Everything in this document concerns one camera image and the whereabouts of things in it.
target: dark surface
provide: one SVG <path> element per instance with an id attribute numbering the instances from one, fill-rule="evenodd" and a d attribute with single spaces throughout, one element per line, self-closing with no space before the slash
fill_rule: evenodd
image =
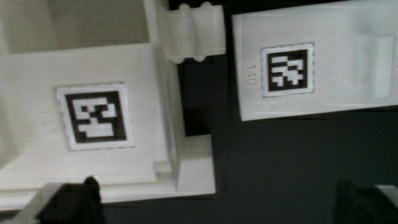
<path id="1" fill-rule="evenodd" d="M 88 178 L 84 184 L 65 184 L 36 219 L 40 224 L 105 224 L 95 177 Z"/>
<path id="2" fill-rule="evenodd" d="M 335 224 L 397 224 L 398 208 L 376 186 L 338 184 Z"/>
<path id="3" fill-rule="evenodd" d="M 184 2 L 203 1 L 173 7 Z M 320 1 L 212 2 L 235 14 Z M 340 180 L 398 183 L 398 109 L 242 122 L 228 38 L 228 56 L 180 66 L 187 133 L 214 135 L 219 193 L 107 205 L 107 224 L 331 224 Z"/>

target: black object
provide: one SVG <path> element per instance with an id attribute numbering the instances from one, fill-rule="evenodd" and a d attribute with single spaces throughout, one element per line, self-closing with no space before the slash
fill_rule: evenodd
<path id="1" fill-rule="evenodd" d="M 398 208 L 376 186 L 358 187 L 352 182 L 340 182 L 335 206 L 335 223 L 398 223 Z"/>
<path id="2" fill-rule="evenodd" d="M 93 177 L 84 184 L 66 184 L 38 214 L 42 224 L 105 224 L 100 184 Z"/>

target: black square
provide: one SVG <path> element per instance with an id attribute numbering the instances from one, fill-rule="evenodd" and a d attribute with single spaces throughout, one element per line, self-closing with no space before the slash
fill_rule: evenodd
<path id="1" fill-rule="evenodd" d="M 271 92 L 308 88 L 308 54 L 306 49 L 267 54 Z M 287 60 L 274 62 L 274 59 L 283 57 Z M 287 72 L 276 72 L 276 68 L 285 69 Z"/>
<path id="2" fill-rule="evenodd" d="M 107 105 L 97 105 L 95 106 L 95 112 L 89 112 L 88 106 L 82 106 L 82 112 L 89 115 L 88 119 L 79 119 L 77 112 L 75 112 L 75 100 L 95 100 L 105 98 L 107 99 Z M 72 116 L 72 127 L 73 127 L 73 135 L 77 143 L 93 143 L 93 142 L 114 142 L 114 141 L 125 141 L 129 139 L 127 136 L 127 128 L 125 128 L 125 121 L 123 121 L 123 109 L 121 109 L 121 99 L 120 99 L 120 92 L 93 92 L 93 93 L 79 93 L 79 94 L 68 94 L 66 95 L 66 104 L 68 104 L 68 110 L 70 110 L 70 116 Z M 116 116 L 114 117 L 104 117 L 104 111 L 109 110 L 109 105 L 114 105 L 116 109 Z M 107 124 L 113 126 L 113 135 L 93 137 L 88 136 L 88 132 L 81 131 L 82 125 L 93 124 L 93 119 L 98 122 L 98 124 Z"/>

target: black background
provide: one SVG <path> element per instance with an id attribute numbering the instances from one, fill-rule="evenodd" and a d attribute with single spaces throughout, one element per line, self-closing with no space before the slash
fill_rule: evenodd
<path id="1" fill-rule="evenodd" d="M 171 0 L 198 7 L 203 1 Z M 398 109 L 241 121 L 232 15 L 320 1 L 219 0 L 228 55 L 180 65 L 187 134 L 214 135 L 217 194 L 105 206 L 109 224 L 329 224 L 338 181 L 398 183 Z"/>

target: white structure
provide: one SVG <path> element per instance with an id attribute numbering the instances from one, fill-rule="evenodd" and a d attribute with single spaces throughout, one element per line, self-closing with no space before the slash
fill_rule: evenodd
<path id="1" fill-rule="evenodd" d="M 169 11 L 166 2 L 0 1 L 0 210 L 91 175 L 105 203 L 216 192 L 173 61 L 226 52 L 223 8 Z"/>
<path id="2" fill-rule="evenodd" d="M 397 10 L 354 0 L 235 15 L 244 121 L 398 104 Z"/>

